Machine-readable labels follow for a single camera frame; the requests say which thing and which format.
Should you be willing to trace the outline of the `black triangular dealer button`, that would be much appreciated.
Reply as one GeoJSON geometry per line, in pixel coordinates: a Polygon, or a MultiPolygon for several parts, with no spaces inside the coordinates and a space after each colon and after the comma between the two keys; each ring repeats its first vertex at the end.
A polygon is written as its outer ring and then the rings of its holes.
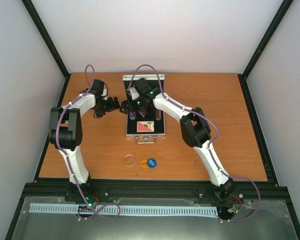
{"type": "Polygon", "coordinates": [[[140,110],[139,113],[143,118],[147,116],[147,112],[145,110],[140,110]]]}

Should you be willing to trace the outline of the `brown black chip stack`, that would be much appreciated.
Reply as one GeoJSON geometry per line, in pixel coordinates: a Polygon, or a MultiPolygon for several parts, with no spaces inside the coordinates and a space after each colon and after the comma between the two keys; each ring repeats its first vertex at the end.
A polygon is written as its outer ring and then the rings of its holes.
{"type": "Polygon", "coordinates": [[[155,114],[154,115],[155,115],[155,120],[156,121],[160,121],[162,119],[162,117],[163,117],[162,111],[158,110],[158,109],[155,110],[155,114]]]}

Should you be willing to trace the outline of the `red playing card deck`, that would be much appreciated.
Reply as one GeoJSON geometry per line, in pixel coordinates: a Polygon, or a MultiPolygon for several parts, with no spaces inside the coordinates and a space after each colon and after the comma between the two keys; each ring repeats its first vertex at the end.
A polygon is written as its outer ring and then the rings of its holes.
{"type": "Polygon", "coordinates": [[[137,133],[153,133],[155,131],[154,121],[137,121],[136,132],[137,133]]]}

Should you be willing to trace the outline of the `aluminium poker case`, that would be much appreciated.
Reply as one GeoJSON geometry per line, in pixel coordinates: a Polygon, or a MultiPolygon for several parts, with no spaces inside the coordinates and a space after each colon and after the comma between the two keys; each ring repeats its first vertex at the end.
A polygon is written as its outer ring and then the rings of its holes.
{"type": "MultiPolygon", "coordinates": [[[[126,90],[132,86],[132,83],[140,78],[150,80],[150,83],[154,83],[159,86],[160,93],[164,89],[164,74],[136,74],[136,75],[124,75],[122,77],[125,93],[126,90]]],[[[166,135],[165,126],[165,114],[162,111],[162,119],[156,120],[155,115],[142,117],[139,112],[136,112],[136,119],[130,120],[129,115],[126,115],[126,136],[128,138],[134,138],[137,144],[153,144],[158,137],[164,137],[166,135]],[[137,132],[137,121],[154,121],[154,132],[137,132]]]]}

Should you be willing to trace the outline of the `clear round tube lid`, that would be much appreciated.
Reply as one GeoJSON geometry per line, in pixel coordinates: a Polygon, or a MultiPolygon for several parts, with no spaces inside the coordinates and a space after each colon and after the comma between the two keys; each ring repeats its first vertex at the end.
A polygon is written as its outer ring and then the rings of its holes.
{"type": "Polygon", "coordinates": [[[133,154],[127,154],[123,158],[123,163],[126,167],[133,167],[136,164],[136,157],[133,154]]]}

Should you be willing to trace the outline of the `orange round button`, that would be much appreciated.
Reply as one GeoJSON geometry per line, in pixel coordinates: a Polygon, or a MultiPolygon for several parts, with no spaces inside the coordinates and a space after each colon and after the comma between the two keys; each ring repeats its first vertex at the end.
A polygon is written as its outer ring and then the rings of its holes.
{"type": "Polygon", "coordinates": [[[143,168],[143,169],[148,169],[149,166],[147,164],[148,160],[147,159],[143,159],[140,161],[140,166],[143,168]]]}

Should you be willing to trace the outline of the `blue small blind button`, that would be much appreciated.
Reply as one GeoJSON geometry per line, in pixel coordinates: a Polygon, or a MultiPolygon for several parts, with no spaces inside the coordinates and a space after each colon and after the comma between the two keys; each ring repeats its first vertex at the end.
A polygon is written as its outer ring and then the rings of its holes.
{"type": "Polygon", "coordinates": [[[149,167],[149,168],[155,168],[157,166],[157,161],[154,159],[154,158],[149,158],[147,161],[146,161],[146,165],[149,167]]]}

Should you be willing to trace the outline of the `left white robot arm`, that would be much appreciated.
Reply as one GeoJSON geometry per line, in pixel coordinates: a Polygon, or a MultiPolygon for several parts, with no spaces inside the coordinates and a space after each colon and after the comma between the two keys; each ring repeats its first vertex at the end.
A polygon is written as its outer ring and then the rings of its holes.
{"type": "Polygon", "coordinates": [[[70,182],[80,185],[76,195],[82,201],[89,201],[94,195],[94,188],[86,184],[90,175],[81,153],[82,116],[93,110],[93,117],[99,119],[119,108],[118,98],[108,97],[107,85],[102,80],[95,79],[92,86],[81,91],[73,101],[50,110],[48,141],[62,155],[70,182]]]}

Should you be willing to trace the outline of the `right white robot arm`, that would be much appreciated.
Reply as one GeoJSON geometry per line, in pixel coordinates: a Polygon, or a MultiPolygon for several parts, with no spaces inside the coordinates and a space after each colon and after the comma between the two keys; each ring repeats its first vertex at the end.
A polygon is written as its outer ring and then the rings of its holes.
{"type": "Polygon", "coordinates": [[[184,143],[197,152],[215,186],[215,198],[225,202],[235,190],[235,183],[215,151],[210,129],[213,123],[202,109],[185,106],[170,97],[163,91],[164,81],[159,78],[155,83],[154,75],[124,75],[122,80],[127,99],[121,103],[121,112],[147,117],[158,110],[179,122],[184,143]]]}

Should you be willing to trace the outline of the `black aluminium frame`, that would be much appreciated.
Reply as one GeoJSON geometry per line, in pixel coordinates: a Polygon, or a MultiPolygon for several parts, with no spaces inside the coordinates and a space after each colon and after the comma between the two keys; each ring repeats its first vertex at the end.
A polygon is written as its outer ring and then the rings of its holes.
{"type": "MultiPolygon", "coordinates": [[[[57,103],[61,106],[62,100],[65,97],[66,90],[69,85],[71,73],[68,72],[64,62],[61,59],[60,54],[55,47],[40,15],[38,14],[34,4],[30,0],[24,0],[23,5],[33,23],[38,29],[42,39],[47,45],[50,53],[56,61],[58,67],[63,74],[65,81],[62,87],[62,91],[57,103]]],[[[263,51],[268,45],[269,41],[273,37],[275,31],[283,20],[284,16],[288,12],[289,8],[293,4],[291,0],[284,0],[278,8],[275,16],[273,17],[269,27],[265,31],[260,43],[254,51],[250,61],[248,62],[243,73],[238,75],[238,81],[244,97],[246,109],[249,114],[249,118],[252,124],[258,150],[261,155],[261,160],[267,176],[266,181],[257,181],[255,184],[258,187],[262,200],[284,200],[287,205],[288,219],[291,220],[293,225],[293,231],[296,234],[297,239],[300,240],[300,223],[292,203],[289,191],[287,187],[280,186],[275,169],[270,157],[270,153],[266,144],[266,140],[261,129],[259,118],[255,109],[255,105],[248,87],[247,78],[255,67],[257,61],[261,57],[263,51]]],[[[48,143],[44,144],[39,163],[35,172],[34,179],[31,183],[24,185],[19,203],[16,207],[14,216],[12,218],[10,227],[6,234],[7,240],[18,238],[18,228],[21,224],[21,209],[25,203],[26,197],[65,197],[77,201],[79,199],[79,192],[71,193],[71,185],[66,183],[65,178],[42,178],[39,176],[42,168],[44,157],[48,149],[48,143]]],[[[109,200],[114,200],[115,197],[125,197],[128,199],[141,198],[142,200],[194,200],[196,202],[207,202],[205,192],[212,189],[212,185],[207,181],[186,181],[186,180],[101,180],[94,179],[90,182],[92,187],[98,187],[109,190],[109,200]]]]}

